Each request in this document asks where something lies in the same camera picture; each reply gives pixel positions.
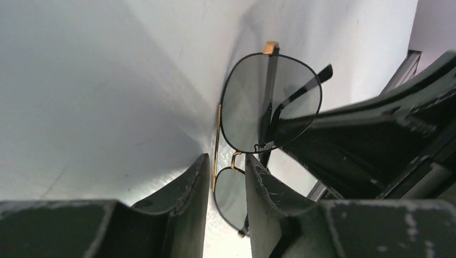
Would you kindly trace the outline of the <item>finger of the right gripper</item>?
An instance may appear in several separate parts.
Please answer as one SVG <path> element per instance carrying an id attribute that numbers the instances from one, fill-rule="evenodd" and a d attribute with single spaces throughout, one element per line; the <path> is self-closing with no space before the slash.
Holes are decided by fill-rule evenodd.
<path id="1" fill-rule="evenodd" d="M 455 51 L 395 89 L 320 113 L 282 150 L 342 199 L 455 187 Z"/>

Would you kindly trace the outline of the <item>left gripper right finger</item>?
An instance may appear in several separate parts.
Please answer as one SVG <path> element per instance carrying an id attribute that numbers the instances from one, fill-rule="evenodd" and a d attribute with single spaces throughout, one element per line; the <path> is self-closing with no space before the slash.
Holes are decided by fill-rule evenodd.
<path id="1" fill-rule="evenodd" d="M 245 157 L 253 257 L 455 257 L 455 201 L 311 201 Z"/>

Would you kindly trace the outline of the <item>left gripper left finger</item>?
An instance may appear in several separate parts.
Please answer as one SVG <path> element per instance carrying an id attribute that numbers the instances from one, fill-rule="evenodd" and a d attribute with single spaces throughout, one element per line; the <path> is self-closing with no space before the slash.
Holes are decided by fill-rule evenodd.
<path id="1" fill-rule="evenodd" d="M 1 202 L 1 257 L 202 257 L 207 153 L 132 206 L 115 199 Z"/>

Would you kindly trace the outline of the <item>black thin-frame sunglasses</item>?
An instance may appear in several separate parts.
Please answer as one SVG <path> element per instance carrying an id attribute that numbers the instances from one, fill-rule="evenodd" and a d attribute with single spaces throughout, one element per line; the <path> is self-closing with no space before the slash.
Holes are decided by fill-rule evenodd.
<path id="1" fill-rule="evenodd" d="M 273 150 L 291 143 L 310 126 L 322 106 L 326 65 L 315 72 L 280 53 L 275 41 L 241 58 L 224 82 L 217 111 L 212 196 L 220 216 L 241 238 L 250 233 L 245 171 L 240 155 L 252 154 L 267 166 Z"/>

